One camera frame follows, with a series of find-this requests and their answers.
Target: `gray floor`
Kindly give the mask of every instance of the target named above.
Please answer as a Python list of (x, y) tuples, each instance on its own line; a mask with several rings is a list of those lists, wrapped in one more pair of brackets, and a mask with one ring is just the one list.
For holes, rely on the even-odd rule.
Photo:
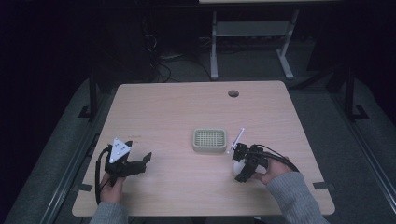
[[(282, 80), (287, 86), (295, 85), (313, 75), (305, 71), (313, 46), (314, 42), (309, 40), (291, 43), (287, 57), (294, 80), (284, 78), (274, 44), (271, 44), (260, 50), (220, 54), (218, 81)], [(210, 68), (208, 52), (200, 55), (199, 63), (202, 66), (182, 60), (163, 64), (172, 71), (169, 82), (210, 81), (205, 71)], [(160, 70), (167, 76), (168, 71), (164, 67)], [(331, 223), (396, 223), (395, 213), (378, 186), (354, 131), (359, 130), (389, 181), (396, 184), (393, 166), (396, 161), (396, 128), (375, 103), (370, 91), (358, 80), (355, 103), (364, 107), (370, 119), (355, 123), (348, 121), (339, 104), (343, 100), (343, 91), (329, 94), (325, 89), (327, 81), (325, 77), (304, 90), (290, 91), (319, 168), (326, 183), (333, 186), (330, 193), (336, 209), (326, 218)], [(88, 217), (74, 217), (71, 209), (91, 160), (90, 153), (86, 156), (85, 151), (92, 150), (90, 145), (102, 130), (115, 91), (111, 94), (99, 92), (99, 114), (89, 122), (78, 118), (81, 108), (89, 104), (88, 81), (81, 84), (15, 202), (7, 223), (89, 222)], [(81, 150), (84, 156), (78, 157)], [(75, 172), (66, 175), (67, 170), (73, 168)], [(56, 196), (59, 195), (64, 195), (64, 200), (62, 197), (58, 200)], [(274, 224), (284, 222), (282, 217), (262, 217), (262, 220)]]

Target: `white marker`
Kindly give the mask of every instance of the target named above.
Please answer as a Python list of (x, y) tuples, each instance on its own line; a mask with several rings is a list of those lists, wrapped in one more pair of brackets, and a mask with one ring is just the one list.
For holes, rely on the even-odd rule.
[(231, 145), (230, 150), (227, 151), (228, 154), (231, 153), (231, 151), (233, 151), (233, 149), (236, 147), (236, 144), (238, 144), (239, 142), (239, 138), (242, 136), (242, 133), (244, 133), (245, 129), (241, 128), (241, 132), (238, 134), (238, 136), (236, 137), (235, 141), (233, 141), (233, 144)]

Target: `hand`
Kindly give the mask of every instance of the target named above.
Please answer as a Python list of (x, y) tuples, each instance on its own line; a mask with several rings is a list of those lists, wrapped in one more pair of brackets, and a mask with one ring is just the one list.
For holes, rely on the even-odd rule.
[(256, 172), (251, 178), (260, 180), (264, 185), (267, 185), (275, 177), (290, 172), (291, 169), (286, 164), (268, 158), (268, 169), (265, 174)]
[(116, 183), (113, 187), (110, 184), (110, 174), (105, 173), (102, 178), (100, 186), (102, 188), (100, 192), (100, 200), (105, 203), (120, 203), (122, 199), (122, 184), (125, 177), (117, 178)]

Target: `dark background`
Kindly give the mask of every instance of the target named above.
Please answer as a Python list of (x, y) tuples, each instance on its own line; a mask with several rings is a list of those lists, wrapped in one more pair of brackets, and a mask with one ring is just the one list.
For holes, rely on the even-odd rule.
[[(149, 60), (155, 59), (145, 52), (144, 27), (139, 20), (147, 11), (114, 19), (95, 9), (95, 1), (84, 6), (94, 7), (61, 0), (0, 2), (0, 192), (6, 192), (0, 201), (0, 220), (7, 216), (73, 93), (90, 72), (98, 74), (102, 91), (121, 82), (149, 82), (155, 76), (149, 68)], [(376, 1), (325, 10), (306, 8), (301, 11), (293, 38), (313, 36), (317, 40), (310, 69), (322, 70), (334, 63), (352, 67), (396, 124), (394, 9)], [(241, 14), (225, 12), (231, 19), (235, 15)], [(151, 18), (148, 31), (160, 34), (160, 44), (165, 47), (193, 48), (198, 36), (210, 36), (206, 26), (211, 21), (210, 11), (165, 10)], [(114, 27), (111, 24), (133, 24), (128, 27), (135, 41), (125, 47), (122, 34), (109, 31)], [(127, 58), (133, 62), (120, 66), (104, 52), (119, 61)], [(93, 65), (100, 63), (113, 63), (114, 69), (103, 71)]]

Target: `wooden table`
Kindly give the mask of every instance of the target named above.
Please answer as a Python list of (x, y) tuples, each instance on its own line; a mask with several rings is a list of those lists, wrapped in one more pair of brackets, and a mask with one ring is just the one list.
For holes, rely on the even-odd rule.
[[(230, 97), (229, 91), (238, 91)], [(285, 85), (280, 81), (121, 85), (109, 111), (83, 184), (94, 186), (94, 165), (114, 137), (134, 141), (129, 161), (152, 152), (147, 171), (129, 176), (122, 204), (134, 217), (265, 216), (281, 214), (275, 199), (256, 180), (234, 180), (232, 156), (192, 149), (196, 128), (226, 130), (227, 147), (240, 142), (266, 145), (288, 156), (324, 215), (334, 212)], [(94, 188), (78, 193), (73, 214), (90, 217), (97, 208)]]

